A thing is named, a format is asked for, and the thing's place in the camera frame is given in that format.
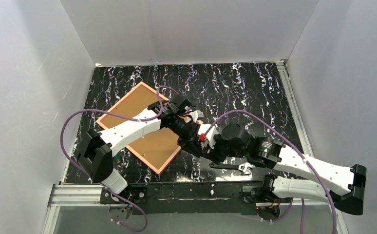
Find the floor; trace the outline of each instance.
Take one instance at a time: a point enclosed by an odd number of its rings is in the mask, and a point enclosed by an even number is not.
[[[260,222],[256,215],[240,214],[149,214],[146,234],[297,234],[302,207],[294,205],[287,217],[276,223]],[[329,206],[306,206],[304,233],[330,234],[332,218]],[[142,228],[141,215],[132,215],[127,224]],[[134,234],[110,222],[108,207],[61,207],[55,234]]]
[[[197,109],[205,113],[205,123],[212,122],[228,110],[247,110],[270,123],[292,143],[302,148],[274,63],[97,67],[84,108],[108,110],[141,81],[152,88],[167,85],[181,92]],[[95,123],[99,116],[100,114],[96,113],[82,116],[76,144],[81,139],[81,133],[88,129],[102,130]],[[263,125],[243,115],[229,116],[219,123],[219,127],[229,123],[244,125],[255,136],[275,138]],[[118,170],[131,183],[261,180],[265,174],[294,177],[287,172],[275,172],[265,168],[256,168],[249,176],[234,170],[211,169],[208,166],[209,160],[196,158],[185,152],[181,152],[161,175],[157,175],[127,149],[121,151],[121,156],[123,163],[118,166]],[[242,158],[227,158],[225,163],[243,162]],[[65,183],[90,181],[86,175],[70,165]]]

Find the red component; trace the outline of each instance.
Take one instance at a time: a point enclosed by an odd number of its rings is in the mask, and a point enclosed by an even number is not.
[[[200,135],[200,140],[204,141],[206,139],[206,135],[204,133],[201,133]]]

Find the white wall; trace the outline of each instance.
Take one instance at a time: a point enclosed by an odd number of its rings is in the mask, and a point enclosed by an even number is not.
[[[321,0],[287,68],[315,155],[367,167],[350,233],[377,233],[377,0]]]
[[[288,58],[319,0],[61,0],[94,63]]]
[[[0,234],[40,233],[93,67],[59,1],[0,0]]]

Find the black bracket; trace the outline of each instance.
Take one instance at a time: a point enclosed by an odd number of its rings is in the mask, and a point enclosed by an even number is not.
[[[351,167],[351,172],[354,173],[354,183],[348,185],[350,193],[343,196],[330,191],[335,207],[345,213],[351,215],[363,214],[363,197],[365,195],[366,186],[366,167],[356,164]]]
[[[90,176],[93,183],[100,183],[113,171],[111,144],[106,144],[94,129],[88,130],[77,146],[74,157]]]
[[[120,196],[127,200],[131,200],[135,204],[146,204],[147,203],[147,193],[148,189],[145,186],[131,186],[127,191],[120,193]],[[124,201],[118,200],[117,197],[108,192],[107,189],[103,188],[101,190],[101,196],[99,203],[101,204],[115,204],[115,203],[125,203]]]
[[[276,196],[263,195],[259,192],[259,189],[261,189],[262,187],[265,187],[265,185],[262,185],[261,187],[243,186],[243,202],[266,202],[267,205],[256,207],[257,214],[264,220],[276,220],[280,215],[279,204],[290,203],[290,198],[277,198]]]
[[[256,186],[243,186],[242,195],[245,203],[257,202],[274,202],[279,199],[273,194],[273,183],[277,178],[276,175],[265,175],[263,183],[260,187]],[[290,198],[281,198],[281,202],[289,202]]]

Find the black end effector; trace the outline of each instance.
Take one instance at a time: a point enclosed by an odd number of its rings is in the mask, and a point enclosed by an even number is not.
[[[170,128],[179,136],[177,144],[182,150],[196,157],[201,157],[203,156],[202,147],[197,136],[200,125],[193,121],[186,123],[184,119],[181,118],[188,107],[191,107],[191,103],[182,95],[176,95],[163,106],[163,112],[159,117],[161,120],[160,128]],[[160,103],[155,102],[148,106],[148,109],[159,113]]]
[[[227,156],[243,157],[257,167],[272,169],[279,158],[282,142],[267,137],[253,137],[239,124],[229,124],[214,136],[214,149],[204,150],[206,158],[219,164]]]
[[[362,215],[363,197],[365,195],[366,186],[366,167],[356,164],[351,167],[351,172],[354,173],[354,183],[348,185],[351,192],[339,196],[333,191],[330,191],[330,195],[338,210],[351,215]]]
[[[278,199],[272,192],[274,189],[273,183],[276,178],[276,175],[265,175],[262,186],[253,188],[250,192],[242,192],[243,197],[250,203],[273,202],[275,199]]]
[[[77,146],[74,157],[88,173],[93,183],[105,180],[113,171],[111,144],[106,144],[100,133],[88,130]]]

